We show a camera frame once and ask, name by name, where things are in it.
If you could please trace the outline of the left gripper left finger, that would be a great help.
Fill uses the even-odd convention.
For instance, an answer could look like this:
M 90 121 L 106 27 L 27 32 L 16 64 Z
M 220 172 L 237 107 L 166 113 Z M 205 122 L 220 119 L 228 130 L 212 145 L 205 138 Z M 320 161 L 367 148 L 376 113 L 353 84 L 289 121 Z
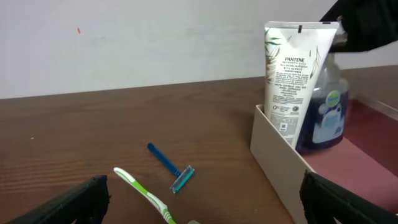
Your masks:
M 10 221 L 11 224 L 101 224 L 110 200 L 106 175 L 96 175 Z

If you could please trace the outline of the white conditioner tube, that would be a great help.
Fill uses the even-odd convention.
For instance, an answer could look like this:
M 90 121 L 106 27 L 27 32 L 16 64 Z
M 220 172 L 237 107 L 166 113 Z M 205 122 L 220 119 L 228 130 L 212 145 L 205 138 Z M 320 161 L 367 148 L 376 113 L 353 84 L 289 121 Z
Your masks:
M 296 147 L 315 84 L 338 22 L 276 22 L 264 26 L 264 114 Z

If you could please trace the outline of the clear pump soap bottle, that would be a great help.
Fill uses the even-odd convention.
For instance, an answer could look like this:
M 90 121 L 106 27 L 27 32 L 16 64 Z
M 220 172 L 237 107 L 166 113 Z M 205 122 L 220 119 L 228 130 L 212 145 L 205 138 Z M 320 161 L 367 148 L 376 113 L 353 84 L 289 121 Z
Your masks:
M 341 77 L 334 53 L 329 53 L 318 76 L 295 150 L 311 154 L 340 143 L 348 110 L 349 84 Z

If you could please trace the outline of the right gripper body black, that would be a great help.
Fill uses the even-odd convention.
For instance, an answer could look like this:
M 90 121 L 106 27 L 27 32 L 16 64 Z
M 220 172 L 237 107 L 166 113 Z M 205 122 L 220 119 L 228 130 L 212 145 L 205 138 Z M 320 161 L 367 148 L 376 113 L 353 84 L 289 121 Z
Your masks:
M 338 21 L 345 32 L 331 52 L 367 52 L 397 41 L 397 0 L 338 0 L 320 20 Z

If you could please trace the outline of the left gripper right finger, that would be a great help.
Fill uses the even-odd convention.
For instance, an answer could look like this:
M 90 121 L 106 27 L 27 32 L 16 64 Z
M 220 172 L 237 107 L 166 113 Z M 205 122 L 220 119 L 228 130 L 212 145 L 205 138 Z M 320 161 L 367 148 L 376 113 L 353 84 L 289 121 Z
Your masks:
M 397 215 L 306 171 L 300 199 L 308 224 L 397 224 Z

